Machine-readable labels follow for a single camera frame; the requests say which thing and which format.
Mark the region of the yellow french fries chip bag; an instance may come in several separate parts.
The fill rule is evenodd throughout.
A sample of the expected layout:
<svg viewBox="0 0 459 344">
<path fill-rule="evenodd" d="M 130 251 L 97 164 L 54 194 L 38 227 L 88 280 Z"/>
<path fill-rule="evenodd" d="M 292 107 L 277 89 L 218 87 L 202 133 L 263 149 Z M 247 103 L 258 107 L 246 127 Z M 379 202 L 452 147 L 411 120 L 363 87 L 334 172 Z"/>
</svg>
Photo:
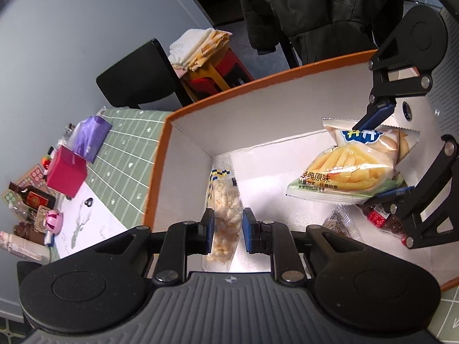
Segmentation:
<svg viewBox="0 0 459 344">
<path fill-rule="evenodd" d="M 334 146 L 322 151 L 288 185 L 287 196 L 353 205 L 405 186 L 397 165 L 419 142 L 419 131 L 388 125 L 354 130 L 356 121 L 349 119 L 322 122 Z"/>
</svg>

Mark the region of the clear bag white puffs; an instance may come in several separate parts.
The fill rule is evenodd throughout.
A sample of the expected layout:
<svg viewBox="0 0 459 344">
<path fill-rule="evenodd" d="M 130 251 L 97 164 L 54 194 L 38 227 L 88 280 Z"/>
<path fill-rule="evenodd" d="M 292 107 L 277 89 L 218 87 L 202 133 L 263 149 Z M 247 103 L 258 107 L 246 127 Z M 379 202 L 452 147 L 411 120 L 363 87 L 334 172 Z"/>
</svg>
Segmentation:
<svg viewBox="0 0 459 344">
<path fill-rule="evenodd" d="M 227 272 L 240 240 L 243 215 L 240 191 L 228 155 L 213 162 L 206 207 L 214 210 L 215 230 L 211 252 L 203 257 L 202 266 L 208 272 Z"/>
</svg>

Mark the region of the small clear nut packet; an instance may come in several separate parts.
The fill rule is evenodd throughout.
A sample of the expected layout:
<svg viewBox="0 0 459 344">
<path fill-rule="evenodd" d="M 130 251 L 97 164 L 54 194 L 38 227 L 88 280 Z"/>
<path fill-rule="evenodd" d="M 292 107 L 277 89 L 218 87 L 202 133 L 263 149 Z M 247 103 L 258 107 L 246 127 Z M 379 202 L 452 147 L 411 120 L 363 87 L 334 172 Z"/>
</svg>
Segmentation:
<svg viewBox="0 0 459 344">
<path fill-rule="evenodd" d="M 322 226 L 350 239 L 363 240 L 355 221 L 350 217 L 349 211 L 342 205 L 338 205 L 333 209 Z"/>
</svg>

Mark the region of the white deer table runner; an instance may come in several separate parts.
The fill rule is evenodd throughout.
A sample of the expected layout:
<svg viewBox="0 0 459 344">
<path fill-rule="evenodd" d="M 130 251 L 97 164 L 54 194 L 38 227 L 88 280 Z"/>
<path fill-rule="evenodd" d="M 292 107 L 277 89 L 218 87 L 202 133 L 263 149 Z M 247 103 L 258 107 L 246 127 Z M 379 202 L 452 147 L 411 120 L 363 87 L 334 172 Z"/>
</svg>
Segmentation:
<svg viewBox="0 0 459 344">
<path fill-rule="evenodd" d="M 84 202 L 91 197 L 93 205 L 87 207 Z M 82 183 L 74 198 L 64 198 L 59 210 L 63 213 L 63 225 L 55 236 L 55 249 L 60 259 L 127 230 L 86 183 Z"/>
</svg>

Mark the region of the orange cardboard box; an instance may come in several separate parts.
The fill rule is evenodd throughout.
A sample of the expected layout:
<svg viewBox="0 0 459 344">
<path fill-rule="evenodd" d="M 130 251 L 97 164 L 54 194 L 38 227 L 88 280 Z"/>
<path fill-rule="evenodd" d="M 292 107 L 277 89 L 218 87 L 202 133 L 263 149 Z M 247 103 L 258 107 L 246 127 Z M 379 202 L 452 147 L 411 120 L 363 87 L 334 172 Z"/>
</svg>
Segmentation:
<svg viewBox="0 0 459 344">
<path fill-rule="evenodd" d="M 321 224 L 330 204 L 287 196 L 287 186 L 333 145 L 326 116 L 360 119 L 372 75 L 368 51 L 271 75 L 169 115 L 156 153 L 144 223 L 164 231 L 199 220 L 215 157 L 231 157 L 242 202 L 258 220 L 296 230 Z"/>
</svg>

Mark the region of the pink round container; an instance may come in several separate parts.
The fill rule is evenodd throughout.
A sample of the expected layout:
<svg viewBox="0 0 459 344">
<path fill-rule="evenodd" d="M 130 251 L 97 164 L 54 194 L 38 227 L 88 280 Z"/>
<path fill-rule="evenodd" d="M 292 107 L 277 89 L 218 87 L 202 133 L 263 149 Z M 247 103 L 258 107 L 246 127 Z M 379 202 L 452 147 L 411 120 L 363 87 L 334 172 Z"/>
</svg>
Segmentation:
<svg viewBox="0 0 459 344">
<path fill-rule="evenodd" d="M 63 225 L 63 213 L 59 210 L 49 210 L 45 215 L 44 225 L 50 233 L 59 234 Z"/>
</svg>

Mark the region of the red stool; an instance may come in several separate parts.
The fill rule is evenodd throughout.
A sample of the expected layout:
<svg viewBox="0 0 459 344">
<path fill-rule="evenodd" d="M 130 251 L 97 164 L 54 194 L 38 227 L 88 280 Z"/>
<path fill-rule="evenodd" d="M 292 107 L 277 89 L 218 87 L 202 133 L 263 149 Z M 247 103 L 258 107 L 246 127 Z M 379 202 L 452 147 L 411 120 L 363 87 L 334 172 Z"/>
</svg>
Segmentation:
<svg viewBox="0 0 459 344">
<path fill-rule="evenodd" d="M 205 99 L 253 81 L 254 77 L 228 45 L 212 55 L 201 68 L 187 71 L 181 77 L 182 85 L 193 100 Z"/>
</svg>

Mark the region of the dark brown liquor bottle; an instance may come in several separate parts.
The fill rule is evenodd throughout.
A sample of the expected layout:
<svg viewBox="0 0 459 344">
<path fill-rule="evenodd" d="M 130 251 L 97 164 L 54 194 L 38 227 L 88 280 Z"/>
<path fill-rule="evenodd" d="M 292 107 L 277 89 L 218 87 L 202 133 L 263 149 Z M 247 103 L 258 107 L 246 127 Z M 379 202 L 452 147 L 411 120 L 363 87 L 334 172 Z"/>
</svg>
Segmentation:
<svg viewBox="0 0 459 344">
<path fill-rule="evenodd" d="M 12 192 L 18 194 L 21 197 L 23 203 L 32 209 L 38 210 L 40 206 L 44 206 L 49 209 L 55 208 L 55 197 L 49 193 L 45 193 L 35 186 L 20 186 L 10 182 L 9 189 L 12 190 Z"/>
</svg>

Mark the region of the red fruit toy on dish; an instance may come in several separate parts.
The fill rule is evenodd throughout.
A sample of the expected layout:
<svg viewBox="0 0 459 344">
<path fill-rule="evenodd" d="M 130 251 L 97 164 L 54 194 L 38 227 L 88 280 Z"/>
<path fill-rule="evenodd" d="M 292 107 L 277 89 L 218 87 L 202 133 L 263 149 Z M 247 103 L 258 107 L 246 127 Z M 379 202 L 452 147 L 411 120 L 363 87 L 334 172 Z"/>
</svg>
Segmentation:
<svg viewBox="0 0 459 344">
<path fill-rule="evenodd" d="M 51 163 L 51 157 L 49 155 L 46 155 L 45 157 L 42 157 L 41 165 L 43 166 L 44 170 L 48 170 L 49 169 L 50 163 Z"/>
</svg>

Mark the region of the patterned cards board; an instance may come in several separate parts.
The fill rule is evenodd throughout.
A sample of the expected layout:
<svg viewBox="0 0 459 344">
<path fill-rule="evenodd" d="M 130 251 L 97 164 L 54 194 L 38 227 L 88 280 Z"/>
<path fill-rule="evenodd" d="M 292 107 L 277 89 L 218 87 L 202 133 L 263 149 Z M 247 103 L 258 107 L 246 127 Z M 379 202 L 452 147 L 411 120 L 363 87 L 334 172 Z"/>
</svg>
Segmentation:
<svg viewBox="0 0 459 344">
<path fill-rule="evenodd" d="M 47 184 L 44 180 L 44 168 L 41 164 L 34 165 L 28 172 L 26 172 L 21 178 L 15 181 L 16 185 L 27 186 L 32 185 L 47 194 L 52 194 L 52 191 L 47 188 Z M 10 202 L 14 203 L 20 200 L 20 196 L 13 193 L 10 189 L 6 189 L 1 194 L 1 199 L 8 205 Z"/>
</svg>

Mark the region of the brown chocolate-colored object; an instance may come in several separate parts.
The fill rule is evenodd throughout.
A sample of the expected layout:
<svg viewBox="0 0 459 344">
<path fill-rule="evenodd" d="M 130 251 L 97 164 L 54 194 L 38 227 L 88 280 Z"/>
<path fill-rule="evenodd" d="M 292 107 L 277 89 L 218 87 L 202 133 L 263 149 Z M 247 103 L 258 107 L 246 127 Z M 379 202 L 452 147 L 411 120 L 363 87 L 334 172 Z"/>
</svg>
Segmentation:
<svg viewBox="0 0 459 344">
<path fill-rule="evenodd" d="M 45 234 L 34 229 L 34 226 L 27 222 L 19 222 L 13 227 L 14 235 L 44 245 Z"/>
</svg>

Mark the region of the clear plastic water bottle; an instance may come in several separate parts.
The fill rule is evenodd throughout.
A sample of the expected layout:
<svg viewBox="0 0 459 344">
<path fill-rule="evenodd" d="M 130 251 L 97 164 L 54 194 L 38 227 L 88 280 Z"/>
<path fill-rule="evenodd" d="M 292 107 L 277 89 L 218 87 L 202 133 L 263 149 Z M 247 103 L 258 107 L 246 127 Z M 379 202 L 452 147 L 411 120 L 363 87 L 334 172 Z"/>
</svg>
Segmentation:
<svg viewBox="0 0 459 344">
<path fill-rule="evenodd" d="M 9 202 L 9 209 L 20 219 L 22 222 L 34 222 L 35 214 L 32 209 L 19 202 Z"/>
</svg>

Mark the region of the white pink tumbler bottle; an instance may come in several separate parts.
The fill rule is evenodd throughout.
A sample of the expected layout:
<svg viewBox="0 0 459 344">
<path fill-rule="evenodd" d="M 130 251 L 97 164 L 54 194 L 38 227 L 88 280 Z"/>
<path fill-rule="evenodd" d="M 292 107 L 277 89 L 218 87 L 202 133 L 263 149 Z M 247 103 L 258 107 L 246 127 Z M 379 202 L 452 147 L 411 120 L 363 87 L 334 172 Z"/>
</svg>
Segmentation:
<svg viewBox="0 0 459 344">
<path fill-rule="evenodd" d="M 1 248 L 12 255 L 28 261 L 47 265 L 50 263 L 50 249 L 14 234 L 1 232 Z"/>
</svg>

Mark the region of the folded white yellow cloths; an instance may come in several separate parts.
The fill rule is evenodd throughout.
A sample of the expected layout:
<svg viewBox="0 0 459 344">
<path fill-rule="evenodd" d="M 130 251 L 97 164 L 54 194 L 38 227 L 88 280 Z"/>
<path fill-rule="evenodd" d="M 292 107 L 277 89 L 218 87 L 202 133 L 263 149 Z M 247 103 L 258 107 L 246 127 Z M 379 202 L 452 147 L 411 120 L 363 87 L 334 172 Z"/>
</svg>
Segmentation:
<svg viewBox="0 0 459 344">
<path fill-rule="evenodd" d="M 230 41 L 231 32 L 189 29 L 169 46 L 169 61 L 175 69 L 196 71 Z"/>
</svg>

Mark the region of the black chair near wall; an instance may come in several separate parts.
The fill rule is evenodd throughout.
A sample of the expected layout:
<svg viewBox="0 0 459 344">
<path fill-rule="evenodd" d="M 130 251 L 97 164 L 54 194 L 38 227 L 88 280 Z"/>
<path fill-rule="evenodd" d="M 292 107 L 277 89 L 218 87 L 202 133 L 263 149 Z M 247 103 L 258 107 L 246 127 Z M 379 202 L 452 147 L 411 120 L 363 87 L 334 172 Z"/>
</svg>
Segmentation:
<svg viewBox="0 0 459 344">
<path fill-rule="evenodd" d="M 138 109 L 174 94 L 181 106 L 193 99 L 182 85 L 158 39 L 152 39 L 119 60 L 96 78 L 114 107 Z"/>
</svg>

